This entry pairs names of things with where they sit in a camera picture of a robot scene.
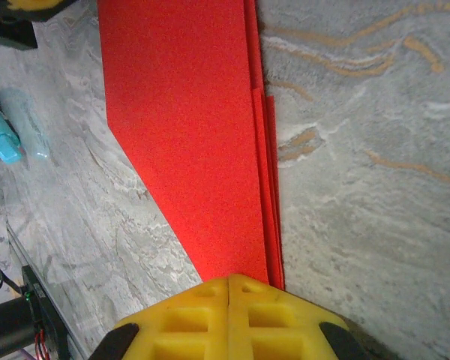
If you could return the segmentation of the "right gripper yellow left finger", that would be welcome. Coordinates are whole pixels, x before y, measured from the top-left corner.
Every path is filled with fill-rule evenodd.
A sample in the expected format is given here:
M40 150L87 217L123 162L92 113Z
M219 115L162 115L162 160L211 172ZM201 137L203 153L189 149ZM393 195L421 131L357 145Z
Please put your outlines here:
M227 359L228 279L194 286L121 319L94 359Z

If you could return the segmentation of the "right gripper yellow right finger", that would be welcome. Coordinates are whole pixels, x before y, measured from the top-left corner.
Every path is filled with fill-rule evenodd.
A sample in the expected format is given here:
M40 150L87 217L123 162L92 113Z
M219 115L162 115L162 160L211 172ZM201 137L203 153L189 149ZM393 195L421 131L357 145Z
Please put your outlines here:
M241 274L229 276L230 359L369 359L336 314Z

